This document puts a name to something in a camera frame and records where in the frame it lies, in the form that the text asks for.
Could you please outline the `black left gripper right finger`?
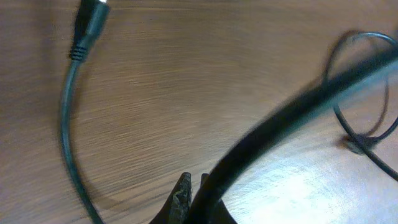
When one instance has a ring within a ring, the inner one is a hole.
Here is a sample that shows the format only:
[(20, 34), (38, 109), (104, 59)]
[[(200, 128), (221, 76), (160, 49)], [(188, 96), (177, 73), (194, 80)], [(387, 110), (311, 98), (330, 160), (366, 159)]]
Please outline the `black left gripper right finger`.
[(207, 224), (237, 224), (231, 216), (224, 202), (220, 200), (216, 205), (202, 205), (201, 223)]

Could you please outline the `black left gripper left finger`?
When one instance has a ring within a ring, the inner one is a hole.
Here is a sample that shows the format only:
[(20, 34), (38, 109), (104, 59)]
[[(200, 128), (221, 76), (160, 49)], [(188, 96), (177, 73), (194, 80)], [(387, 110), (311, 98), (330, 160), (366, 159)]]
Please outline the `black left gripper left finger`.
[(191, 173), (181, 174), (160, 212), (150, 224), (183, 224), (192, 201)]

